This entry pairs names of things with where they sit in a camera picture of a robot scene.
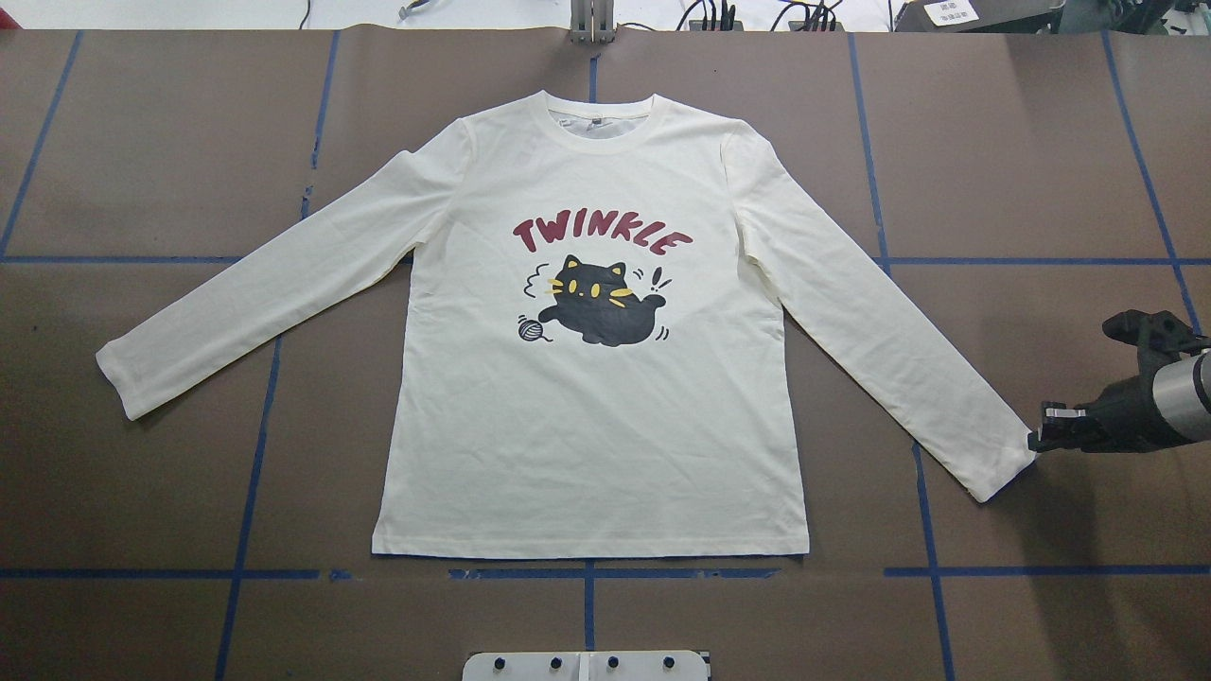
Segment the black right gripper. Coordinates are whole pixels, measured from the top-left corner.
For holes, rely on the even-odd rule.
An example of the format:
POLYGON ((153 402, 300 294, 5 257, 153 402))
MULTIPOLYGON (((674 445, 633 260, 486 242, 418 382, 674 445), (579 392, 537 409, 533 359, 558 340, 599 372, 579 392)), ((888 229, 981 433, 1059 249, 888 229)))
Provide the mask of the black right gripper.
POLYGON ((1041 425, 1027 435, 1035 453, 1146 453, 1163 448, 1163 419, 1142 376, 1107 385, 1094 402, 1068 407, 1041 402, 1041 425), (1089 419, 1094 425, 1089 436, 1089 419))

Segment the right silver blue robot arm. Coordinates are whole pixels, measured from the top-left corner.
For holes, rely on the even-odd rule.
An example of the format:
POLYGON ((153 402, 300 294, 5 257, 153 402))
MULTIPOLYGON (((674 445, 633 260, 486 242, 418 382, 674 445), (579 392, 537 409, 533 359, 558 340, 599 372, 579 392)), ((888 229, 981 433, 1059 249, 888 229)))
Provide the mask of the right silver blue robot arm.
POLYGON ((1041 404, 1031 451, 1148 453, 1210 437, 1209 355, 1142 365, 1138 376, 1107 385, 1098 397, 1068 407, 1041 404))

